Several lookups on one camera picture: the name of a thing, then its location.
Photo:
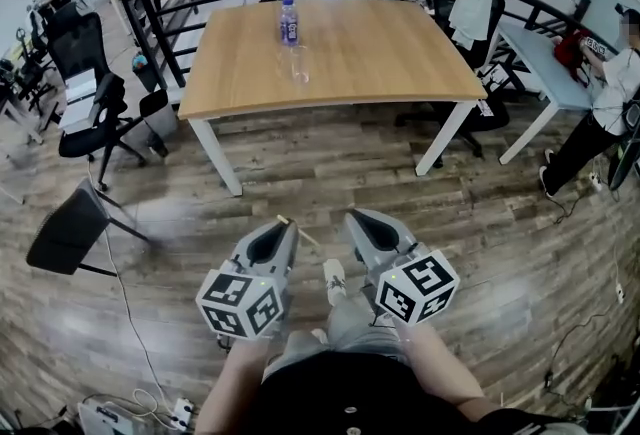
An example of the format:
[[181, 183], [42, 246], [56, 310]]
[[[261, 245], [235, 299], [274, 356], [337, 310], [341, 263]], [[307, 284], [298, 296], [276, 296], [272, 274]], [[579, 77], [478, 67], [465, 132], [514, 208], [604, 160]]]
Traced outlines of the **wooden table with white legs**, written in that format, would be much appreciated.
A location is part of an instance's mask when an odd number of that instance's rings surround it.
[[426, 175], [486, 92], [424, 9], [396, 0], [301, 0], [300, 45], [309, 82], [285, 72], [275, 2], [213, 12], [199, 41], [178, 116], [189, 122], [234, 196], [243, 188], [211, 120], [341, 104], [441, 102], [454, 109], [415, 168]]

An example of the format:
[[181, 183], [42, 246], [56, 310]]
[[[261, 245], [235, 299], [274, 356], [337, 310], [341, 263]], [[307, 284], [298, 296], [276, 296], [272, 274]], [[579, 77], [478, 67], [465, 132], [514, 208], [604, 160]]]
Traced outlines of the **red bag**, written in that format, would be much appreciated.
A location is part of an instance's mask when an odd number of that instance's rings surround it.
[[592, 33], [586, 29], [568, 30], [553, 50], [555, 59], [567, 69], [574, 81], [584, 87], [586, 87], [588, 83], [578, 75], [578, 71], [582, 69], [583, 63], [580, 43], [583, 39], [591, 36]]

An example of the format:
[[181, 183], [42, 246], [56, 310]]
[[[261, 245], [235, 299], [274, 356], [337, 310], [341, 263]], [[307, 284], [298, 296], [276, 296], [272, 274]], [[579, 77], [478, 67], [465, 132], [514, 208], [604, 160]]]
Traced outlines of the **person's black shirt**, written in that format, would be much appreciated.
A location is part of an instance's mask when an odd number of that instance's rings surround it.
[[498, 409], [472, 421], [426, 393], [405, 364], [331, 351], [266, 378], [238, 434], [589, 435], [577, 424], [518, 409]]

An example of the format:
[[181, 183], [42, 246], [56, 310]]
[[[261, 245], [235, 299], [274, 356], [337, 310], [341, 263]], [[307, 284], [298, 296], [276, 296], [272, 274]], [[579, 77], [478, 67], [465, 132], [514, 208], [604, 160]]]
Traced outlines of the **dark grey plastic chair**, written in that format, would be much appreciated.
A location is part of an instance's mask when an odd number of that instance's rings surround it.
[[26, 255], [26, 263], [36, 269], [72, 276], [78, 270], [115, 277], [115, 271], [83, 263], [99, 237], [114, 225], [124, 232], [148, 242], [149, 239], [112, 217], [108, 203], [123, 208], [83, 179], [70, 197], [50, 212], [40, 225]]

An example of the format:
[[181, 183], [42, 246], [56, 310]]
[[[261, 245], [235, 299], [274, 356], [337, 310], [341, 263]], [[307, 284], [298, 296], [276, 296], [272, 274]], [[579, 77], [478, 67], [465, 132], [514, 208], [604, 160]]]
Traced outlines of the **light grey table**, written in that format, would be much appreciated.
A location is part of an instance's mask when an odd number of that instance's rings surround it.
[[508, 22], [500, 22], [498, 32], [533, 75], [549, 101], [522, 135], [500, 156], [500, 164], [506, 165], [559, 111], [590, 109], [592, 95], [574, 81], [567, 69], [556, 60], [553, 55], [554, 46], [549, 38]]

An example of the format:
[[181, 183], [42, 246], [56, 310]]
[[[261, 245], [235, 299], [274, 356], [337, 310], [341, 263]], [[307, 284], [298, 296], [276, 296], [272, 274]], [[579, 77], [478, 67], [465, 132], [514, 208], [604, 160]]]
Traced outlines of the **white jacket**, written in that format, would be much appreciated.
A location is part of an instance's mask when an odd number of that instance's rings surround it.
[[487, 40], [491, 7], [492, 0], [455, 0], [449, 25], [456, 45], [471, 50], [476, 41]]

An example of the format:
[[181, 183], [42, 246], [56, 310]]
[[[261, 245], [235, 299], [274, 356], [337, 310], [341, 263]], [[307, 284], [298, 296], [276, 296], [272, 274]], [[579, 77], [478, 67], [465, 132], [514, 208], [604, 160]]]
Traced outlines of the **blue-capped plastic bottle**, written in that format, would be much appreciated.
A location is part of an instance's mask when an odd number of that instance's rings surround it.
[[297, 46], [299, 44], [299, 17], [295, 0], [282, 0], [280, 35], [284, 45]]

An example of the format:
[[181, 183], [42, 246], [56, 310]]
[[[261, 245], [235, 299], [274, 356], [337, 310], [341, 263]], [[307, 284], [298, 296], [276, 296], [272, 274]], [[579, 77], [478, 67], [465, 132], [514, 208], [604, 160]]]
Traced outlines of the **person's right white shoe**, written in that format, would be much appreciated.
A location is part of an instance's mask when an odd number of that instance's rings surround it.
[[329, 304], [334, 307], [347, 297], [345, 271], [338, 259], [323, 263], [326, 293]]

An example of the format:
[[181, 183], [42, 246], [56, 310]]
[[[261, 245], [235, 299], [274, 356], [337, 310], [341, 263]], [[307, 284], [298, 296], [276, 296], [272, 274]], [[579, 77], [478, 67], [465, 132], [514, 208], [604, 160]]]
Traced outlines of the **clear drinking glass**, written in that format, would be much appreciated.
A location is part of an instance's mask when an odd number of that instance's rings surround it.
[[300, 44], [286, 47], [284, 51], [285, 72], [299, 86], [305, 86], [309, 82], [307, 51], [307, 47]]

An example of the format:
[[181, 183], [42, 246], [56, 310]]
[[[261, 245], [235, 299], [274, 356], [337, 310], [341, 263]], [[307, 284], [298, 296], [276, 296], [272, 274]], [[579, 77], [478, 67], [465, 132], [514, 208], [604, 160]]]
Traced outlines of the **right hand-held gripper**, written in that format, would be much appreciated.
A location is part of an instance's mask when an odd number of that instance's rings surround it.
[[[367, 268], [376, 268], [395, 251], [405, 252], [415, 245], [403, 222], [375, 210], [349, 210], [344, 230], [356, 258]], [[365, 281], [361, 292], [376, 315], [386, 313], [404, 325], [416, 326], [447, 309], [458, 287], [459, 276], [445, 255], [421, 245], [382, 267], [373, 281]]]

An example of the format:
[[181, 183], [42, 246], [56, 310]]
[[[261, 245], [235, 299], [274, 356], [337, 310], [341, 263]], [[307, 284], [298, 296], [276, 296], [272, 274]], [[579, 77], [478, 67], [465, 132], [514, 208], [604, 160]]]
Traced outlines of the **black office chair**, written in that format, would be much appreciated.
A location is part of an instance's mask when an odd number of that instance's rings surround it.
[[94, 125], [87, 130], [68, 134], [61, 130], [59, 155], [63, 158], [85, 157], [94, 159], [94, 153], [103, 152], [97, 179], [98, 189], [108, 190], [104, 175], [113, 149], [118, 147], [137, 159], [139, 166], [146, 164], [142, 154], [124, 142], [123, 137], [143, 122], [141, 116], [125, 117], [125, 82], [108, 65], [102, 23], [98, 14], [89, 13], [72, 21], [60, 23], [48, 39], [48, 50], [60, 73], [64, 86], [72, 76], [93, 69], [97, 82], [95, 103], [99, 112]]
[[[476, 41], [471, 50], [466, 50], [454, 43], [452, 35], [454, 30], [449, 25], [449, 15], [455, 0], [433, 0], [434, 20], [441, 30], [454, 44], [467, 65], [474, 71], [485, 66], [488, 58], [490, 44], [493, 41], [498, 22], [505, 8], [504, 0], [492, 0], [491, 17], [489, 22], [488, 37], [486, 41]], [[473, 155], [483, 156], [481, 144], [472, 136], [474, 132], [484, 132], [499, 129], [509, 123], [509, 115], [504, 103], [496, 96], [488, 94], [483, 100], [476, 103], [465, 121], [460, 126], [457, 135], [464, 139], [473, 151]]]

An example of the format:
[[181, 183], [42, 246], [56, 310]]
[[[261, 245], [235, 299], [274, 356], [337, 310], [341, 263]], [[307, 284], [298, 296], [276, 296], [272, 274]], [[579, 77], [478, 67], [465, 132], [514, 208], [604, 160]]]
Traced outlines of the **white deer print sign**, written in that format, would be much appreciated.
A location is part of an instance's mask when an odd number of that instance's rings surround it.
[[494, 64], [481, 78], [487, 92], [496, 91], [507, 79], [508, 75], [500, 64]]

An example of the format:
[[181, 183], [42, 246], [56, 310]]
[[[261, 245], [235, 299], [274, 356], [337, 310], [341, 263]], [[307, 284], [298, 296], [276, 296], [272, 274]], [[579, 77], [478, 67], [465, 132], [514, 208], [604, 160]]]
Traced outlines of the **white power strip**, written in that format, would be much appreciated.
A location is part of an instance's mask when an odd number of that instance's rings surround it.
[[180, 430], [186, 430], [194, 413], [194, 404], [184, 397], [176, 400], [171, 414], [172, 425]]

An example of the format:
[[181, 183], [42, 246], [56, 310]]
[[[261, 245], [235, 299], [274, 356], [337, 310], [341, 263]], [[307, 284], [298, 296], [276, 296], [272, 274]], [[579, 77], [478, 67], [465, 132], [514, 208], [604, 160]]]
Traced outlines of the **person's grey shorts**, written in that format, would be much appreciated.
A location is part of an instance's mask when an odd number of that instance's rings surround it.
[[267, 366], [264, 380], [286, 366], [324, 351], [378, 354], [408, 363], [394, 331], [371, 327], [371, 313], [345, 294], [338, 293], [334, 300], [327, 319], [326, 341], [322, 342], [309, 330], [292, 332], [283, 353]]

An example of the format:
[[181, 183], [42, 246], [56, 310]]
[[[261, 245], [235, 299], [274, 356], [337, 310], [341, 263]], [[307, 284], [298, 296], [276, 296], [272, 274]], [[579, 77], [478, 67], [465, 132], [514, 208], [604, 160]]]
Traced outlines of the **person's left forearm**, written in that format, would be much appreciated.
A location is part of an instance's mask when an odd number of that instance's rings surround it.
[[260, 387], [270, 340], [236, 340], [198, 414], [195, 435], [231, 435]]

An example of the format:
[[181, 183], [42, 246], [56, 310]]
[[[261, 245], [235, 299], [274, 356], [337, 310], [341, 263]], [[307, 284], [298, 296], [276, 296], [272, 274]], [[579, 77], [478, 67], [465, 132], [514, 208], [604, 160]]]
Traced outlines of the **white paper stack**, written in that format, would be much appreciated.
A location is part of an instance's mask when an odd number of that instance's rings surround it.
[[95, 71], [86, 70], [65, 81], [65, 108], [59, 127], [68, 134], [90, 129], [99, 112], [95, 103], [97, 82]]

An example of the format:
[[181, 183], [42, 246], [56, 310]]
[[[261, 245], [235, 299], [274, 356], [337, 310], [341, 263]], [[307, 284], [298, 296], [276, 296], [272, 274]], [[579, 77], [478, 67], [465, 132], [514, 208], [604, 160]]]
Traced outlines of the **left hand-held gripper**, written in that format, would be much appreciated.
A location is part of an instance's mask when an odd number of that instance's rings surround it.
[[288, 308], [298, 239], [294, 221], [269, 222], [242, 237], [231, 257], [209, 271], [195, 302], [214, 333], [247, 341], [273, 334]]

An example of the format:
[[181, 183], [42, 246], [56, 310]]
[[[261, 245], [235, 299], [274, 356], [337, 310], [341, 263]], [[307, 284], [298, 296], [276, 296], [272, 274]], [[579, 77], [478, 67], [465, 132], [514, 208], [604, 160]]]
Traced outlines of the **person's right forearm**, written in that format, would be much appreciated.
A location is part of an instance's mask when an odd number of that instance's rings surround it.
[[394, 325], [410, 367], [427, 393], [455, 406], [472, 422], [500, 409], [430, 323], [408, 326], [395, 320]]

